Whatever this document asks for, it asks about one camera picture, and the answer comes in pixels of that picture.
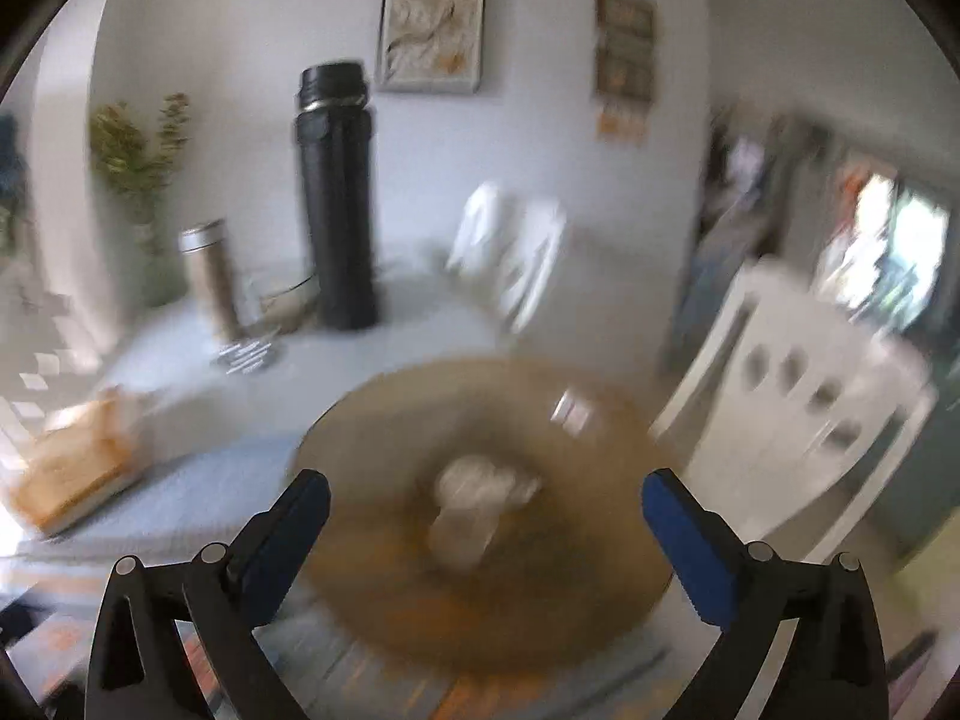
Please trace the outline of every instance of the metal canister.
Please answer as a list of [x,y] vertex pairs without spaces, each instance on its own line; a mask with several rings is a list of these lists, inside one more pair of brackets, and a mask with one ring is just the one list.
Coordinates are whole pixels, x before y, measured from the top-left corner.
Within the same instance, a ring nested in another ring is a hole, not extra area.
[[220,348],[243,340],[233,295],[233,267],[227,251],[227,225],[220,218],[181,232],[190,289],[203,309],[210,333]]

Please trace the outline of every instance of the hanging wall decoration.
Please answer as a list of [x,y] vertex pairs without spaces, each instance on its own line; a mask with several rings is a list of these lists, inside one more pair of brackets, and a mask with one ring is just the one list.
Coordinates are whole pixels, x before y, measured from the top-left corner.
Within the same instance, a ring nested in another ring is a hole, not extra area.
[[640,143],[656,82],[656,7],[650,0],[596,0],[597,135]]
[[389,92],[476,92],[483,13],[484,0],[383,0],[379,87]]

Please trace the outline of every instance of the round wooden tray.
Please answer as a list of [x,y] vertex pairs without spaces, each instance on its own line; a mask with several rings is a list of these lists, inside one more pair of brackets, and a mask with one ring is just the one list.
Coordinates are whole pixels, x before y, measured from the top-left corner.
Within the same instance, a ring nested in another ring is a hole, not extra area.
[[[640,483],[670,459],[616,391],[517,360],[434,362],[378,377],[311,428],[292,474],[322,471],[332,514],[302,573],[333,614],[394,661],[453,673],[544,673],[632,630],[670,567]],[[427,530],[440,471],[464,455],[544,482],[501,519],[467,574]]]

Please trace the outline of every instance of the white wall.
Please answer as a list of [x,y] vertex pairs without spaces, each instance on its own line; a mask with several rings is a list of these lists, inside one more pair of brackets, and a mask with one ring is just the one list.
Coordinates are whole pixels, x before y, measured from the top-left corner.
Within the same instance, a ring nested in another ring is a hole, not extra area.
[[833,124],[960,187],[960,80],[904,0],[709,0],[715,98]]
[[126,319],[89,175],[88,97],[106,1],[70,0],[47,28],[26,149],[46,287],[71,299],[100,352],[117,343]]
[[[696,207],[709,47],[706,0],[657,1],[661,98],[643,148],[594,139],[593,0],[488,0],[476,97],[374,95],[381,240],[452,239],[467,196],[491,177],[556,194],[613,245],[656,264],[642,289],[658,293],[665,328]],[[97,97],[126,95],[152,112],[163,94],[184,91],[196,104],[195,140],[172,189],[178,225],[225,215],[241,264],[304,252],[292,135],[299,74],[342,57],[372,71],[380,5],[109,0]],[[118,62],[128,76],[116,76]]]

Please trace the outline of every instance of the blue gripper pad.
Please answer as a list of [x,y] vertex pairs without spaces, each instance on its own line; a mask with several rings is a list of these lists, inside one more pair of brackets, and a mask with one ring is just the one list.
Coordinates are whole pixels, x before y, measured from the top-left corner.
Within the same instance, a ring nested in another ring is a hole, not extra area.
[[726,522],[697,503],[673,471],[647,476],[640,498],[643,516],[700,618],[730,630],[743,544]]
[[302,470],[269,512],[256,514],[230,546],[227,580],[251,628],[274,619],[330,516],[330,485]]

